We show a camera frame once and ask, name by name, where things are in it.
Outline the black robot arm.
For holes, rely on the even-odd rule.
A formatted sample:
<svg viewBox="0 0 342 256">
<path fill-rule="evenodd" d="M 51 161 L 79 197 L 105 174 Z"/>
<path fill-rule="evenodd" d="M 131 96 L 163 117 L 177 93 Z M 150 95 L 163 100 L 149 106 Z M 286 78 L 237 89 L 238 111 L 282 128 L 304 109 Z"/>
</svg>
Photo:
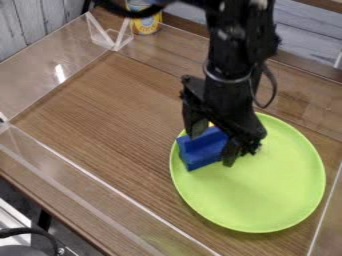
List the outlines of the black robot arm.
<svg viewBox="0 0 342 256">
<path fill-rule="evenodd" d="M 204 63 L 205 77 L 182 77 L 182 115 L 187 135 L 200 137 L 210 125 L 228 135 L 220 160 L 233 166 L 240 157 L 256 154 L 268 136 L 254 109 L 268 103 L 257 97 L 261 78 L 278 86 L 266 61 L 277 54 L 281 38 L 274 23 L 276 0 L 147 0 L 134 11 L 115 0 L 94 0 L 113 14 L 142 19 L 182 2 L 206 14 L 210 35 Z"/>
</svg>

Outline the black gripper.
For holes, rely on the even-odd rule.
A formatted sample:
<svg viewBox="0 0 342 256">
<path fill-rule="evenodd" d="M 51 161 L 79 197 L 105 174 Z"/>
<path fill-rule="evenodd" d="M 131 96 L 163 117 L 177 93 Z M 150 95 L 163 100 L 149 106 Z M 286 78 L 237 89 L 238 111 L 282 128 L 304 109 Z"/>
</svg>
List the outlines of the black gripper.
<svg viewBox="0 0 342 256">
<path fill-rule="evenodd" d="M 222 150 L 222 161 L 232 167 L 242 155 L 257 153 L 268 135 L 253 109 L 249 83 L 222 85 L 212 79 L 185 75 L 182 84 L 186 133 L 196 139 L 209 128 L 209 123 L 214 123 L 230 137 Z"/>
</svg>

